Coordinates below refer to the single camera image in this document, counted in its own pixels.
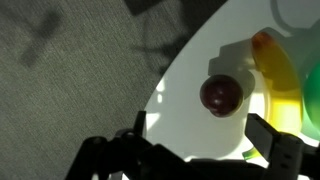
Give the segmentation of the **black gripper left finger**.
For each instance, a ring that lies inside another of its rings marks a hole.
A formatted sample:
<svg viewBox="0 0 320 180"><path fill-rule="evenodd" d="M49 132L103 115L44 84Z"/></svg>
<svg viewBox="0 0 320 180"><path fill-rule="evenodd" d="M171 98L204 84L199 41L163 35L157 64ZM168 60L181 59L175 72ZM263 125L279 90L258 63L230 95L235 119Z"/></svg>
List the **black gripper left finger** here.
<svg viewBox="0 0 320 180"><path fill-rule="evenodd" d="M137 116L135 119L133 130L139 136L142 136L143 132L144 132L145 122L146 122L146 114L147 114L146 111L139 111L137 113Z"/></svg>

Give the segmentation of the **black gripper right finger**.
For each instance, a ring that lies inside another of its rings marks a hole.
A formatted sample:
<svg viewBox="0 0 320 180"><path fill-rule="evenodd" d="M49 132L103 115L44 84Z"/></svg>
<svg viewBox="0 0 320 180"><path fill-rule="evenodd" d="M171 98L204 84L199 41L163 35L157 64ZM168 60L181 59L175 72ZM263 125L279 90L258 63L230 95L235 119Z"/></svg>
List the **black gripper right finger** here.
<svg viewBox="0 0 320 180"><path fill-rule="evenodd" d="M278 132L254 113L247 115L245 136L262 157L274 167L295 172L318 172L319 149L293 134Z"/></svg>

